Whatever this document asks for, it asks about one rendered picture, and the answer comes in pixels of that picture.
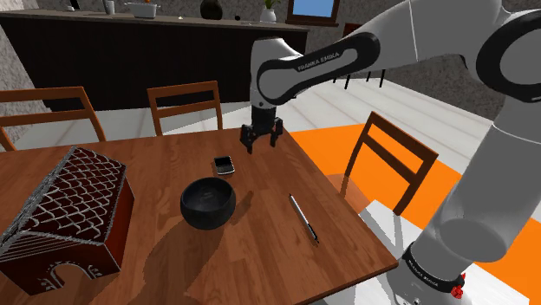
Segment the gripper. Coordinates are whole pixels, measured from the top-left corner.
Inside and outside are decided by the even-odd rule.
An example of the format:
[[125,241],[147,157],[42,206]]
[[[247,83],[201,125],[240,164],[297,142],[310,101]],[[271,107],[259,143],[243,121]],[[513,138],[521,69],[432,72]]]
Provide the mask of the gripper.
[[257,136],[270,133],[270,145],[276,146],[278,137],[283,133],[283,121],[276,116],[277,109],[251,107],[251,125],[241,126],[240,141],[248,153],[252,153],[252,146]]

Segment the black and silver mobile phone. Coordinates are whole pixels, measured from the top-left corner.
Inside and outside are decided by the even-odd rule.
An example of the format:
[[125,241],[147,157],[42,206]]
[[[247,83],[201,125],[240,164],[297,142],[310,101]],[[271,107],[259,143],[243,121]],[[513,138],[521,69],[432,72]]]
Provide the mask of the black and silver mobile phone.
[[235,168],[230,156],[215,157],[214,165],[218,175],[226,175],[235,172]]

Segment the orange rug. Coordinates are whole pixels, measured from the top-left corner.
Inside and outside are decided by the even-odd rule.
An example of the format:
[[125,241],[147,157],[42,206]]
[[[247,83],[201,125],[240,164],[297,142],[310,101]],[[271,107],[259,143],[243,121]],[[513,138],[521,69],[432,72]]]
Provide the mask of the orange rug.
[[[343,174],[362,125],[315,129],[292,134],[319,169]],[[367,203],[356,203],[362,219],[389,247],[400,254],[420,235],[437,207],[461,175],[436,161],[407,209],[392,212],[407,182],[370,148],[361,148],[351,178]],[[466,270],[466,295],[474,305],[541,305],[541,223],[529,219],[507,254],[495,263],[479,263]]]

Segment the black bowl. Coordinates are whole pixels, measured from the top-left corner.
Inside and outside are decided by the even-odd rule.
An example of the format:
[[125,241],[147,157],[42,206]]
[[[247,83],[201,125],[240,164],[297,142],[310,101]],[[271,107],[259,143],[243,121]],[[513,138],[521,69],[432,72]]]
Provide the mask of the black bowl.
[[216,177],[191,182],[180,198],[183,218],[200,230],[214,230],[225,224],[235,208],[236,193],[232,186]]

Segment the silver pen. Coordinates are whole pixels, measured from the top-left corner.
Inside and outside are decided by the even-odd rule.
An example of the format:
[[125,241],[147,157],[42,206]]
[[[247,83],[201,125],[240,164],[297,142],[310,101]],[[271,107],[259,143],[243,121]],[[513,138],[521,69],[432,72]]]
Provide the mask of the silver pen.
[[302,219],[306,229],[308,230],[308,232],[310,233],[310,235],[312,236],[313,240],[316,242],[316,243],[320,243],[319,242],[319,238],[316,234],[316,232],[314,231],[313,227],[311,226],[308,218],[305,217],[300,205],[298,204],[298,202],[296,201],[296,199],[292,196],[292,194],[289,194],[288,196],[290,202],[293,204],[293,206],[295,207],[298,215],[300,216],[300,218]]

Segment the wooden chair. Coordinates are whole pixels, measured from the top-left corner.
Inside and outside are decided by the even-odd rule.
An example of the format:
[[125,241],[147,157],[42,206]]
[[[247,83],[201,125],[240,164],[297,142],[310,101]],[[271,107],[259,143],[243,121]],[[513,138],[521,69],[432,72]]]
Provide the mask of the wooden chair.
[[[371,127],[378,127],[387,136],[404,146],[412,154],[418,157],[422,161],[419,169],[416,172],[413,172],[404,163],[397,159],[389,150],[379,144],[372,136],[368,134]],[[411,202],[414,194],[418,191],[422,181],[432,168],[439,154],[428,146],[422,144],[401,128],[391,123],[389,120],[383,118],[377,112],[372,111],[358,140],[356,141],[345,173],[327,175],[329,182],[337,189],[338,195],[343,198],[356,213],[362,212],[369,205],[366,196],[361,192],[350,177],[356,158],[362,146],[369,147],[375,154],[377,154],[385,163],[387,163],[395,172],[397,172],[409,183],[408,188],[405,190],[398,204],[393,209],[393,213],[396,216],[400,216]]]
[[[212,99],[209,101],[201,101],[189,105],[158,108],[157,99],[163,97],[171,97],[185,94],[195,94],[201,92],[212,91]],[[154,131],[157,136],[162,136],[160,120],[162,118],[172,117],[180,114],[189,114],[193,112],[203,111],[214,108],[217,115],[218,130],[223,129],[223,117],[221,111],[221,103],[218,92],[217,81],[202,81],[197,83],[189,83],[184,85],[174,85],[158,88],[148,88],[147,96],[150,103],[151,114],[153,118]]]
[[106,141],[105,133],[95,114],[83,86],[62,88],[32,88],[0,91],[0,103],[27,102],[36,100],[61,100],[77,98],[83,109],[68,110],[53,113],[18,114],[0,116],[0,145],[7,151],[15,151],[16,147],[9,139],[4,127],[33,125],[67,120],[89,119],[99,141]]

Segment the wooden table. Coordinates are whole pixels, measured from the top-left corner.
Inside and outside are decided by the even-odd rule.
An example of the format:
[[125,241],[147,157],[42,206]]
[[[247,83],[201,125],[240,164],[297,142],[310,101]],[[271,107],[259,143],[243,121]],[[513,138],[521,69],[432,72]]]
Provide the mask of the wooden table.
[[[121,271],[95,280],[63,265],[61,289],[26,295],[0,274],[0,305],[295,305],[396,267],[393,255],[288,134],[252,153],[236,129],[96,142],[127,166],[134,209]],[[181,192],[228,155],[237,198],[231,219],[196,230]],[[316,232],[316,243],[288,196]]]

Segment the brown framed window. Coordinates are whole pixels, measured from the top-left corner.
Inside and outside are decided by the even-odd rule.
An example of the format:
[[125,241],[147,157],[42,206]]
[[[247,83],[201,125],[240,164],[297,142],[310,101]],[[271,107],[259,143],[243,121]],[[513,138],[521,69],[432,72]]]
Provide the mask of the brown framed window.
[[286,22],[295,25],[337,27],[340,0],[289,0]]

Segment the dark kitchen counter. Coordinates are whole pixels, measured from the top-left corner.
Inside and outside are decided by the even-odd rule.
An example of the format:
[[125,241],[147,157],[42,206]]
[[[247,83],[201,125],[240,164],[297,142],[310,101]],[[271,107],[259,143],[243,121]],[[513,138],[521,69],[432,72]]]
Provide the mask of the dark kitchen counter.
[[284,23],[81,10],[9,10],[0,26],[35,87],[82,86],[96,110],[148,107],[148,88],[200,81],[216,81],[223,102],[247,101],[252,44],[278,36],[304,52],[308,35]]

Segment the brown gingerbread house box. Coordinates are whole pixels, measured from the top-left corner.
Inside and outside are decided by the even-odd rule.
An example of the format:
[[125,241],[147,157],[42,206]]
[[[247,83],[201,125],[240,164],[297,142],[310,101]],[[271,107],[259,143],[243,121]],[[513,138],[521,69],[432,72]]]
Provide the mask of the brown gingerbread house box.
[[59,289],[55,269],[120,271],[134,194],[120,161],[72,146],[0,236],[0,272],[29,295]]

